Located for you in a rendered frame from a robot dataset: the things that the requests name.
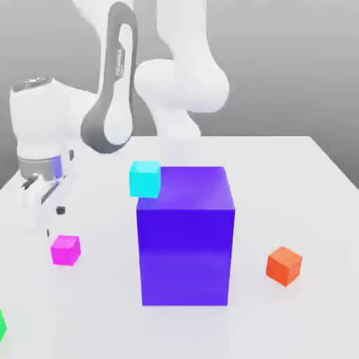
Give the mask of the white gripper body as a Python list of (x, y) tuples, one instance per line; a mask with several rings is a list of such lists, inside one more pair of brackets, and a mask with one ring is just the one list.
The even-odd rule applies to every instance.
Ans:
[(16, 196), (17, 216), (25, 231), (49, 229), (50, 221), (57, 214), (75, 180), (70, 169), (60, 179), (45, 180), (43, 175), (33, 173), (26, 179)]

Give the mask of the small magenta cube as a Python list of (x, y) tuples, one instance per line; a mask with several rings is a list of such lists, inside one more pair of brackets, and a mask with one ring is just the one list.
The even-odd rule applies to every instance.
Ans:
[(78, 236), (59, 235), (50, 247), (55, 265), (73, 266), (81, 255), (81, 244)]

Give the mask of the small cyan cube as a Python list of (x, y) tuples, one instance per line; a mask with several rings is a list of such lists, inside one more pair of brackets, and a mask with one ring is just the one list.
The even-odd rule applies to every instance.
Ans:
[(157, 198), (161, 188), (161, 166), (158, 161), (134, 161), (129, 172), (130, 195)]

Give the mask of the small orange cube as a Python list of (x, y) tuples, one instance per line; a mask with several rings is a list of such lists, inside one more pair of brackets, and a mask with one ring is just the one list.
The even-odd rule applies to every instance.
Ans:
[(287, 287), (299, 276), (302, 259), (290, 249), (279, 247), (268, 256), (266, 275)]

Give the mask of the large purple box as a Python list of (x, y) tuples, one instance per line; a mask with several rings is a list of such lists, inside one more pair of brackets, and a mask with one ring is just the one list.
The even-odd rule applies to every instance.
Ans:
[(226, 306), (235, 214), (224, 167), (163, 166), (136, 208), (143, 305)]

